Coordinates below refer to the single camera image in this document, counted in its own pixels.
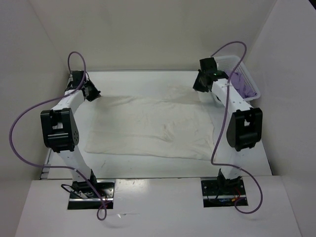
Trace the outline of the white plastic basket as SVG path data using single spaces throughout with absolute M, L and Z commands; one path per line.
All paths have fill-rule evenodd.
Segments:
M 214 56 L 214 59 L 217 63 L 218 70 L 231 72 L 236 64 L 239 62 L 240 58 L 236 55 L 227 55 L 227 56 Z M 246 68 L 245 64 L 241 62 L 236 69 L 236 72 L 240 73 L 244 78 L 244 84 L 249 86 L 252 91 L 255 93 L 254 96 L 245 98 L 245 101 L 251 101 L 260 98 L 261 93 L 254 82 L 250 72 Z

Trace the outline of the white t shirt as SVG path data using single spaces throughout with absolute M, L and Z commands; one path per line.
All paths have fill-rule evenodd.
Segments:
M 209 160 L 214 125 L 198 92 L 169 86 L 161 99 L 102 96 L 84 150 L 91 154 Z

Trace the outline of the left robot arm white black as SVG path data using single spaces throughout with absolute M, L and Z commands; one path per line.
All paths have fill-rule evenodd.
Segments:
M 71 80 L 65 97 L 51 110 L 40 114 L 44 144 L 57 153 L 66 166 L 72 167 L 72 189 L 77 197 L 95 198 L 99 190 L 92 169 L 85 163 L 78 148 L 79 130 L 74 118 L 77 108 L 85 101 L 93 101 L 100 91 L 86 79 L 80 90 L 78 82 Z

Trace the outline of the purple shirt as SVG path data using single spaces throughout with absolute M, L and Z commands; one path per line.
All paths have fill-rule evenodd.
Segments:
M 231 83 L 242 98 L 255 97 L 257 93 L 245 83 L 245 79 L 240 72 L 234 72 L 231 76 Z

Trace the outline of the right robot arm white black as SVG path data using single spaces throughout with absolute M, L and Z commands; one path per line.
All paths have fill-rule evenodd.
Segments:
M 232 148 L 232 154 L 214 152 L 211 164 L 219 167 L 215 180 L 203 181 L 203 193 L 227 195 L 239 189 L 241 184 L 242 155 L 261 140 L 263 112 L 252 107 L 232 84 L 234 71 L 218 68 L 215 58 L 199 61 L 200 69 L 193 85 L 195 91 L 210 92 L 224 105 L 224 121 L 215 149 Z

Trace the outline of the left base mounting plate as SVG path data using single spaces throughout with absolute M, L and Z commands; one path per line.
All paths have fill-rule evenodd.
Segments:
M 87 191 L 71 185 L 62 184 L 61 187 L 69 193 L 68 210 L 97 210 L 101 206 L 99 197 L 88 186 Z M 114 207 L 115 180 L 97 180 L 96 189 L 106 203 L 107 209 Z

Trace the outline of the aluminium table edge rail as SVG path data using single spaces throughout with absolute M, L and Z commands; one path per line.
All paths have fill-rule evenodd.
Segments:
M 70 87 L 70 73 L 64 95 L 50 110 L 44 110 L 40 114 L 41 128 L 44 144 L 49 148 L 47 158 L 42 168 L 41 177 L 46 177 L 52 168 L 62 168 L 63 165 L 52 165 L 50 158 L 53 153 L 60 155 L 61 152 L 71 153 L 79 142 L 78 129 L 74 119 L 74 109 L 71 108 L 76 98 L 81 93 L 71 93 L 76 88 Z

